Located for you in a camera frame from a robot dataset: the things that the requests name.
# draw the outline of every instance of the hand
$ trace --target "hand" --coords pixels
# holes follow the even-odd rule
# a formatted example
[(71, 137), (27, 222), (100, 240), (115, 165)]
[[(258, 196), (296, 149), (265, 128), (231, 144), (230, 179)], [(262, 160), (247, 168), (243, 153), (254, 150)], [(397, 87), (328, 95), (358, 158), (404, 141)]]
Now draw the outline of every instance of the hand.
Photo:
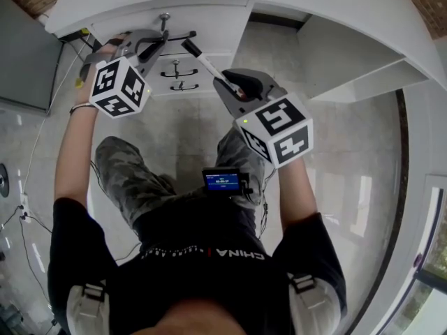
[[(127, 37), (126, 34), (116, 35), (113, 38), (119, 38), (120, 40), (124, 40)], [(106, 54), (114, 54), (118, 50), (118, 47), (115, 45), (111, 45), (106, 43), (103, 47), (101, 47), (97, 53), (106, 53)], [(81, 103), (86, 103), (89, 101), (91, 87), (93, 86), (94, 76), (96, 73), (96, 69), (94, 66), (91, 66), (89, 69), (89, 74), (87, 79), (85, 80), (81, 89), (78, 90), (78, 97), (76, 98), (76, 105)]]

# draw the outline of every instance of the tiled floor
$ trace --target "tiled floor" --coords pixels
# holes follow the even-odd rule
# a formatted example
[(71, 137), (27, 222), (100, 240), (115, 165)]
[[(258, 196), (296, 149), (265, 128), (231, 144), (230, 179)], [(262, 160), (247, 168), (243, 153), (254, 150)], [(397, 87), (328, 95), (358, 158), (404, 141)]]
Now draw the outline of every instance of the tiled floor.
[[(74, 56), (73, 50), (66, 47), (57, 84)], [(234, 66), (271, 74), (301, 97), (314, 118), (315, 149), (306, 156), (306, 162), (319, 209), (346, 276), (348, 324), (376, 276), (394, 221), (400, 171), (395, 98), (389, 94), (351, 105), (307, 100), (297, 39), (292, 29), (282, 27), (250, 23)], [(45, 122), (26, 186), (32, 212), (49, 227), (56, 157), (73, 104), (79, 68), (80, 61), (76, 61)], [(10, 172), (12, 188), (8, 199), (0, 199), (3, 222), (20, 202), (19, 181), (24, 182), (41, 120), (0, 111), (0, 162)], [(231, 117), (218, 98), (150, 100), (144, 112), (136, 116), (111, 120), (100, 114), (94, 147), (107, 135), (120, 136), (140, 148), (152, 171), (170, 175), (178, 181), (178, 189), (185, 191), (201, 185), (200, 170), (213, 165), (217, 142), (230, 123)], [(262, 240), (272, 252), (281, 238), (277, 177), (268, 186), (267, 199), (270, 213)], [(137, 242), (136, 237), (102, 194), (94, 176), (89, 208), (103, 226), (112, 254), (116, 258), (125, 256)], [(32, 221), (24, 223), (24, 236), (31, 266), (46, 291), (50, 235)], [(1, 232), (0, 249), (6, 254), (6, 261), (0, 264), (0, 304), (13, 302), (23, 312), (29, 333), (45, 333), (52, 314), (29, 271), (18, 218), (13, 218)]]

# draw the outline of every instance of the white drawer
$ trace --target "white drawer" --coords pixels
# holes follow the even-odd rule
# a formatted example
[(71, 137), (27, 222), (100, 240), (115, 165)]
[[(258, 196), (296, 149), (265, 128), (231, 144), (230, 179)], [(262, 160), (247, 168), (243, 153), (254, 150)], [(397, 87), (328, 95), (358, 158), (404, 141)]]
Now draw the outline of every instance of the white drawer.
[[(207, 54), (207, 57), (219, 70), (230, 68), (231, 54)], [(177, 79), (165, 77), (175, 75), (174, 61), (179, 61), (177, 64), (179, 77)], [(213, 79), (211, 73), (190, 54), (160, 57), (146, 77), (147, 83), (152, 88), (153, 96), (213, 92), (215, 91), (212, 84)], [(183, 91), (176, 90), (179, 89), (182, 82)]]
[[(94, 36), (104, 44), (120, 32), (161, 29), (159, 15), (169, 13), (166, 29), (171, 37), (196, 31), (194, 43), (203, 52), (235, 53), (247, 24), (250, 9), (245, 6), (192, 5), (154, 8), (111, 17), (92, 24)], [(163, 54), (186, 53), (180, 41), (168, 42)]]

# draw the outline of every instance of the black t-shirt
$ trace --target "black t-shirt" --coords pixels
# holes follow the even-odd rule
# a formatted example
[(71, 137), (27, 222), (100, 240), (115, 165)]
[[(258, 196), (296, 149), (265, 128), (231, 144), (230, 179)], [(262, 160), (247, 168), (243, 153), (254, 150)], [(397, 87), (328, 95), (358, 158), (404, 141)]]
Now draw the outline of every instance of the black t-shirt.
[(289, 227), (272, 257), (251, 223), (227, 200), (161, 207), (137, 220), (140, 253), (118, 267), (101, 226), (78, 202), (59, 199), (48, 271), (55, 318), (69, 333), (71, 287), (106, 280), (114, 335), (153, 327), (174, 303), (188, 298), (219, 302), (248, 335), (293, 334), (290, 275), (303, 274), (330, 284), (345, 312), (343, 273), (320, 214)]

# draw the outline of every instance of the small display screen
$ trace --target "small display screen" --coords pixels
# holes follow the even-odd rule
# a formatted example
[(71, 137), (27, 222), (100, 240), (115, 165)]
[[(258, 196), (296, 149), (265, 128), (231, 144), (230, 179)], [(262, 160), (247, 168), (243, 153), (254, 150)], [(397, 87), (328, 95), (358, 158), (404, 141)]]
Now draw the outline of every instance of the small display screen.
[(209, 190), (239, 190), (237, 174), (206, 175)]

